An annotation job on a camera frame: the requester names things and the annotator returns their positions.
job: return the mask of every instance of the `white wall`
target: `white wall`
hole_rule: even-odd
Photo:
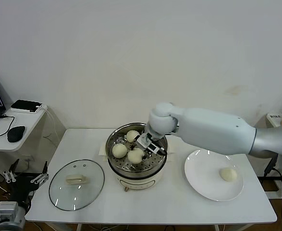
[[[0,0],[0,91],[67,128],[170,101],[255,124],[282,110],[282,1]]]

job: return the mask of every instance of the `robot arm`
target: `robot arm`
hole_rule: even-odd
[[[188,144],[225,155],[282,155],[282,126],[254,128],[235,115],[203,108],[178,108],[171,103],[160,103],[150,112],[145,133],[136,144],[144,150],[168,133]]]

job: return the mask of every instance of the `small white table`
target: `small white table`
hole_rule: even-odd
[[[12,123],[11,128],[17,126],[25,126],[25,132],[21,140],[18,142],[10,143],[7,140],[7,134],[0,137],[0,151],[2,152],[15,152],[23,145],[26,138],[30,135],[36,124],[39,122],[45,110],[39,110],[36,114],[30,113],[20,113],[12,112],[11,109],[8,109],[5,114],[7,116],[14,116],[15,120]],[[9,127],[12,118],[0,118],[0,134],[6,132]]]
[[[13,143],[8,142],[7,134],[0,136],[0,152],[16,152],[22,147],[23,143],[31,134],[36,124],[44,115],[45,111],[39,110],[36,114],[19,113],[19,112],[12,112],[10,109],[10,105],[5,105],[5,107],[8,108],[5,114],[7,116],[15,117],[15,120],[13,121],[11,128],[17,126],[25,126],[25,131],[23,137],[18,142],[13,142]],[[0,134],[7,131],[11,121],[12,121],[11,117],[0,118]],[[0,153],[0,172],[3,172],[3,170],[7,170],[9,166],[13,163],[13,162],[7,163],[3,161],[4,159],[6,159],[6,157],[7,156],[4,153]]]
[[[182,141],[172,161],[166,163],[157,185],[124,192],[99,149],[113,129],[68,129],[49,166],[49,180],[38,189],[26,219],[38,222],[101,224],[213,225],[275,222],[277,217],[245,154],[232,156],[245,179],[242,193],[232,201],[215,202],[198,194],[184,175],[184,162],[197,148]],[[56,172],[77,159],[101,165],[105,183],[98,198],[73,212],[56,208],[49,199],[49,185]]]

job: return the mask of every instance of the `mouse cable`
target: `mouse cable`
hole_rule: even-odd
[[[8,126],[7,131],[4,132],[4,133],[2,133],[0,136],[5,135],[5,134],[11,129],[12,123],[13,123],[13,121],[15,120],[15,117],[14,117],[14,116],[8,116],[8,115],[6,115],[6,114],[4,114],[4,115],[2,115],[2,116],[0,115],[0,118],[7,118],[7,117],[12,118],[12,121],[11,121],[10,125]]]

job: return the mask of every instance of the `floor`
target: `floor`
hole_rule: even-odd
[[[273,181],[264,181],[263,187],[266,191],[276,191],[277,188]],[[5,197],[2,196],[3,191],[0,189],[0,199],[1,200],[7,200]],[[281,200],[270,200],[274,211],[278,217],[277,222],[272,224],[256,224],[251,226],[250,228],[246,229],[246,231],[259,231],[259,230],[272,230],[272,231],[281,231],[281,206],[282,201]],[[51,227],[49,227],[45,223],[38,223],[42,229],[42,231],[53,231]],[[69,226],[73,229],[73,231],[76,230],[77,224],[69,224]],[[113,225],[83,225],[82,231],[99,231],[101,228],[107,227],[111,228]],[[126,231],[127,226],[126,225],[120,225],[112,229],[112,231]],[[130,225],[128,227],[129,231],[214,231],[214,226],[163,226],[163,225]],[[27,222],[25,224],[24,231],[40,231],[38,227],[36,227],[32,222]]]

